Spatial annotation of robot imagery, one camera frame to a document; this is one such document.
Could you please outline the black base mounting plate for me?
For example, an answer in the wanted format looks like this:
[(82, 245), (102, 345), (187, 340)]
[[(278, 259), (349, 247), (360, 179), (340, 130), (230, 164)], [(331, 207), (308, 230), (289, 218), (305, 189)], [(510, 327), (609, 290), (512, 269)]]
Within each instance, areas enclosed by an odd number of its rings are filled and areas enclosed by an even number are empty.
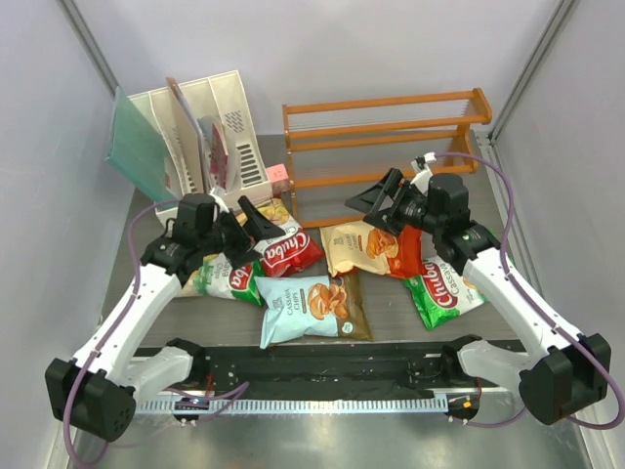
[(250, 400), (364, 401), (428, 398), (435, 389), (494, 385), (482, 378), (453, 375), (438, 342), (341, 342), (205, 349), (204, 364), (187, 392), (223, 394), (247, 382)]

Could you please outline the small pink box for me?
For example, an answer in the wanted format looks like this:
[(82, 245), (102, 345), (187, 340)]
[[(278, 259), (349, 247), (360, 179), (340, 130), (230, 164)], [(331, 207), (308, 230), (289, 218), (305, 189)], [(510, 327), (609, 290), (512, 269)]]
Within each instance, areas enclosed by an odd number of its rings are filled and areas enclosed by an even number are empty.
[(279, 197), (284, 192), (289, 192), (291, 190), (291, 178), (283, 163), (267, 167), (266, 172), (271, 183), (271, 191), (274, 197)]

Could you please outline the brown flat board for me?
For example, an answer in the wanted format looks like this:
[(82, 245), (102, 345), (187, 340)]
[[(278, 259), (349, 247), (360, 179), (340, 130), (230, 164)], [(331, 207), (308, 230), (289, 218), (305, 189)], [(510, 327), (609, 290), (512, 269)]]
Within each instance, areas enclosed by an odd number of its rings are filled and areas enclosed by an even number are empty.
[(166, 83), (173, 97), (172, 109), (188, 175), (197, 192), (208, 193), (210, 183), (204, 157), (203, 134), (176, 79), (168, 76)]

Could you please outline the green chuba bag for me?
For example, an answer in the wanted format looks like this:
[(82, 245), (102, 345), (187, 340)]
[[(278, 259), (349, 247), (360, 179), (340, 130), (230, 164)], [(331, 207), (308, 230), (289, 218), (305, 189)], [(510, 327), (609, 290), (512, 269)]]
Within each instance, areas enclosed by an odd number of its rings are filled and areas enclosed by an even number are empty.
[(178, 297), (215, 297), (262, 306), (264, 301), (257, 278), (263, 275), (259, 261), (234, 269), (224, 254), (205, 256), (202, 265), (190, 275)]
[(423, 261), (423, 273), (404, 281), (428, 330), (488, 304), (487, 297), (439, 256)]

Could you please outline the red Chuba chips bag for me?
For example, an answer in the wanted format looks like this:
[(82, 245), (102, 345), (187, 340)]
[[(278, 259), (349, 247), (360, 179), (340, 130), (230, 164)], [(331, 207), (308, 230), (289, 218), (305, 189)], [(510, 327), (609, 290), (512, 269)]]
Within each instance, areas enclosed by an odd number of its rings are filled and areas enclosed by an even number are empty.
[(323, 258), (323, 251), (279, 198), (258, 207), (258, 211), (284, 235), (257, 244), (266, 277), (289, 277), (311, 267)]

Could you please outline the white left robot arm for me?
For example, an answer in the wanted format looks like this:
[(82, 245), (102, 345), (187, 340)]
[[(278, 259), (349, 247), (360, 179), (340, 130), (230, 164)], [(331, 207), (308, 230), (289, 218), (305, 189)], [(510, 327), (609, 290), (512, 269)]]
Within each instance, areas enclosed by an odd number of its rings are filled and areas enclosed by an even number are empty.
[(239, 269), (259, 259), (258, 242), (284, 234), (247, 197), (238, 204), (244, 223), (215, 195), (184, 195), (163, 234), (133, 257), (133, 280), (101, 327), (71, 359), (50, 363), (45, 371), (50, 404), (65, 428), (112, 443), (139, 404), (175, 384), (195, 390), (206, 382), (204, 348), (184, 339), (168, 342), (141, 364), (131, 360), (205, 257), (222, 254)]

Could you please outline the cream plastic file organizer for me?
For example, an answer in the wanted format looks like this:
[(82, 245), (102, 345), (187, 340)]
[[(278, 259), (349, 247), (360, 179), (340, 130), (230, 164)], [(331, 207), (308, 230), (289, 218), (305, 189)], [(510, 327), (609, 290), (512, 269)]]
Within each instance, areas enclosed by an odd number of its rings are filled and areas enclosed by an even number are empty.
[(239, 72), (166, 81), (129, 97), (164, 150), (152, 166), (159, 191), (173, 197), (215, 191), (232, 209), (243, 195), (256, 205), (269, 201), (271, 182)]

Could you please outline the pink patterned booklet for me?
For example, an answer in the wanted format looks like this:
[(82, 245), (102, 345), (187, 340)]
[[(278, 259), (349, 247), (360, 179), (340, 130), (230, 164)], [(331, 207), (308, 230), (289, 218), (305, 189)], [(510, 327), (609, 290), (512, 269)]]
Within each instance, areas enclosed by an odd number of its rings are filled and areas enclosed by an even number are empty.
[(209, 178), (213, 186), (231, 192), (238, 184), (240, 154), (233, 133), (218, 118), (204, 115), (198, 119), (199, 128), (209, 149)]

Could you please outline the orange wooden shelf rack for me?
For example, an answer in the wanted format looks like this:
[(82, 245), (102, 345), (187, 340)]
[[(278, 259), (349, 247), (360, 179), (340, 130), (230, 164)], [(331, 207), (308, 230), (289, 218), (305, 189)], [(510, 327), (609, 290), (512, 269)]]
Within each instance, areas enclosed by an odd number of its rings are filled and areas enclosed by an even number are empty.
[(430, 151), (445, 157), (434, 173), (470, 174), (472, 129), (487, 125), (492, 108), (480, 88), (380, 99), (285, 105), (282, 121), (292, 215), (305, 229), (353, 222), (346, 198), (392, 168), (407, 178), (411, 161)]

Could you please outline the teal green folder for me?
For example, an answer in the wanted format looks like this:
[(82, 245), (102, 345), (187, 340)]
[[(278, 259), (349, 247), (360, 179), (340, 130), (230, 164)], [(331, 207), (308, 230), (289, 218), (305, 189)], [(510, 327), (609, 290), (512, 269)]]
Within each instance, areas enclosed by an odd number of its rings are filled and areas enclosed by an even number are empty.
[(128, 97), (116, 88), (105, 161), (154, 202), (182, 196), (148, 93)]

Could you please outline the green Chuba bag left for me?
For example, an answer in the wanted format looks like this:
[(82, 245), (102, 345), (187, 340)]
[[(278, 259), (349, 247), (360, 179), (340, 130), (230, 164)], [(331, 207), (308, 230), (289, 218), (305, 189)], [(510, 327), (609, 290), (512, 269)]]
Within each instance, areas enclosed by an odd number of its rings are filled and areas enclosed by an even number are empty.
[(190, 275), (178, 297), (215, 297), (262, 306), (264, 301), (257, 278), (263, 275), (259, 261), (234, 269), (224, 254), (205, 256), (202, 265)]

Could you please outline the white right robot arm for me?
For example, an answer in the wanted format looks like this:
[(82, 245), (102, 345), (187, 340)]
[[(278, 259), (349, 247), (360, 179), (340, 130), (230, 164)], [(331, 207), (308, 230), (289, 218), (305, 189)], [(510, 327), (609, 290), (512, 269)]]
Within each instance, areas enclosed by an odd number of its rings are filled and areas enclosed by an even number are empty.
[(461, 386), (479, 377), (497, 384), (518, 394), (545, 425), (606, 397), (609, 344), (600, 334), (581, 333), (515, 275), (503, 243), (472, 219), (460, 176), (436, 174), (422, 184), (391, 169), (345, 204), (386, 233), (411, 227), (431, 235), (437, 255), (485, 295), (520, 339), (521, 353), (475, 337), (461, 339), (440, 363), (446, 382)]

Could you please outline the green Chuba bag right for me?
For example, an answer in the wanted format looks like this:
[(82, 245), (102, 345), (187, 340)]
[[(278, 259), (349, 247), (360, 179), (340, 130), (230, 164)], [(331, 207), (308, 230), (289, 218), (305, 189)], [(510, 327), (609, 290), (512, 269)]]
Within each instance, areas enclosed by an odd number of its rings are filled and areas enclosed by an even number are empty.
[(423, 261), (423, 273), (404, 281), (428, 330), (488, 304), (487, 297), (439, 256)]

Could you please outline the light blue cassava chips bag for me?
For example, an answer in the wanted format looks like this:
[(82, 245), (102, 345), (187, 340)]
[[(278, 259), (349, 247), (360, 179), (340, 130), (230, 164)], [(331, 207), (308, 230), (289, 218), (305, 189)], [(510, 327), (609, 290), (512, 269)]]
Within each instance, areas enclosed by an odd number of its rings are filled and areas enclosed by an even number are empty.
[(356, 272), (329, 277), (262, 277), (257, 281), (266, 303), (260, 348), (303, 336), (374, 339)]

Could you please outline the beige orange cassava chips bag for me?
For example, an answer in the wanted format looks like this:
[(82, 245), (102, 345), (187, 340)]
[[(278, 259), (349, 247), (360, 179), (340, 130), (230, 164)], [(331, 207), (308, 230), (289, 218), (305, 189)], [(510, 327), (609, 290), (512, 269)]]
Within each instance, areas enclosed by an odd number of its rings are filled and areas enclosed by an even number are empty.
[(421, 232), (406, 226), (400, 235), (357, 221), (320, 229), (328, 272), (354, 270), (410, 279), (422, 274)]

